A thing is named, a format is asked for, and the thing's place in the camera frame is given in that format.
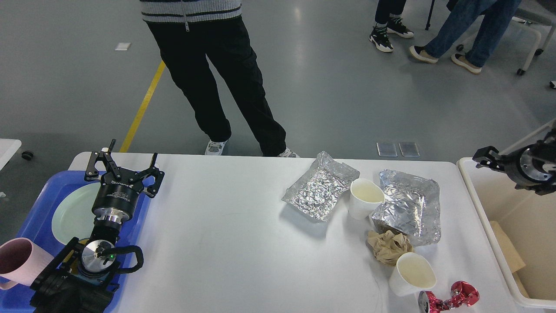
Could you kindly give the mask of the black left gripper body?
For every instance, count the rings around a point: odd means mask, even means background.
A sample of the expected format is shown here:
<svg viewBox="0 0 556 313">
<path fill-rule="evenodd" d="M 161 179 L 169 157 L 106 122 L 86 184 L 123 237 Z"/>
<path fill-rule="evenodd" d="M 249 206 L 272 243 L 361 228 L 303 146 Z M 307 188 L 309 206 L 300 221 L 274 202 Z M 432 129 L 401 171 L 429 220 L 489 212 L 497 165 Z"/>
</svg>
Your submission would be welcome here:
<svg viewBox="0 0 556 313">
<path fill-rule="evenodd" d="M 117 224 L 131 220 L 144 188 L 143 182 L 117 181 L 115 175 L 109 172 L 103 174 L 100 181 L 101 186 L 91 209 L 95 217 Z"/>
</svg>

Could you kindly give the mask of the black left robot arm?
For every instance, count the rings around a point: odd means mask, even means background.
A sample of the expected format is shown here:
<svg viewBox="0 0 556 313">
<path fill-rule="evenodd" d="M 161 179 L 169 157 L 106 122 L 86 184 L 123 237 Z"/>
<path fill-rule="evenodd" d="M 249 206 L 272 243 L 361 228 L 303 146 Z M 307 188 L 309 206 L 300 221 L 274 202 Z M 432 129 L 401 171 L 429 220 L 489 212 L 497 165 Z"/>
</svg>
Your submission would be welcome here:
<svg viewBox="0 0 556 313">
<path fill-rule="evenodd" d="M 103 313 L 119 284 L 115 276 L 133 273 L 144 264 L 139 246 L 117 246 L 125 222 L 133 218 L 141 194 L 154 198 L 165 173 L 156 165 L 157 153 L 148 168 L 137 172 L 118 166 L 111 153 L 91 153 L 85 181 L 99 181 L 92 204 L 94 227 L 87 240 L 72 238 L 34 279 L 30 305 L 36 313 Z"/>
</svg>

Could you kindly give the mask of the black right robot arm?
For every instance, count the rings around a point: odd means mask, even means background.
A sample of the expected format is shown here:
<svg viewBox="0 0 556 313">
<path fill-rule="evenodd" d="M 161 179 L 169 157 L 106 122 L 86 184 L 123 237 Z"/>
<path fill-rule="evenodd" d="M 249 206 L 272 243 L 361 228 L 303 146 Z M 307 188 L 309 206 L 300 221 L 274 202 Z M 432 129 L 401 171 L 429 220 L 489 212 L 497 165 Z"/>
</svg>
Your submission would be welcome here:
<svg viewBox="0 0 556 313">
<path fill-rule="evenodd" d="M 516 190 L 532 190 L 540 196 L 556 190 L 555 128 L 542 140 L 501 154 L 493 146 L 478 149 L 472 157 L 477 168 L 489 168 L 504 173 L 516 183 Z"/>
</svg>

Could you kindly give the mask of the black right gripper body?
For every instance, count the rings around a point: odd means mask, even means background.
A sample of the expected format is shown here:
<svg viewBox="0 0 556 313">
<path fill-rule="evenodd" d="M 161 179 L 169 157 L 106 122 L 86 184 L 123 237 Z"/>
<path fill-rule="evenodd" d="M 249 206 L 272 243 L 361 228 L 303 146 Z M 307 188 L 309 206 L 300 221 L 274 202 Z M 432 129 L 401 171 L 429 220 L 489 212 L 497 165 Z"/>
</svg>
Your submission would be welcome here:
<svg viewBox="0 0 556 313">
<path fill-rule="evenodd" d="M 516 190 L 554 190 L 555 147 L 528 145 L 504 155 L 504 171 Z"/>
</svg>

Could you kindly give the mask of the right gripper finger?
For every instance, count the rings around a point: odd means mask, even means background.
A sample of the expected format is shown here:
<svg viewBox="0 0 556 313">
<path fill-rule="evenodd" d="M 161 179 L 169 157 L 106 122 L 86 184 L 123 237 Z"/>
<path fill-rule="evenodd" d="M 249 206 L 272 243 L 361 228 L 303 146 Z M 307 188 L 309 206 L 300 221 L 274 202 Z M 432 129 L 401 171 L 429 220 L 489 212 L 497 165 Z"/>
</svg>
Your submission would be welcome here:
<svg viewBox="0 0 556 313">
<path fill-rule="evenodd" d="M 508 166 L 508 155 L 500 154 L 499 150 L 493 146 L 478 149 L 472 157 L 476 162 L 477 168 L 489 168 L 499 173 L 508 174 L 510 166 Z"/>
<path fill-rule="evenodd" d="M 540 183 L 540 184 L 535 184 L 535 185 L 531 185 L 531 186 L 516 184 L 515 189 L 516 190 L 530 190 L 530 191 L 534 191 L 535 194 L 537 194 L 537 195 L 543 196 L 543 195 L 554 193 L 556 191 L 556 185 L 555 184 L 548 184 L 548 183 Z"/>
</svg>

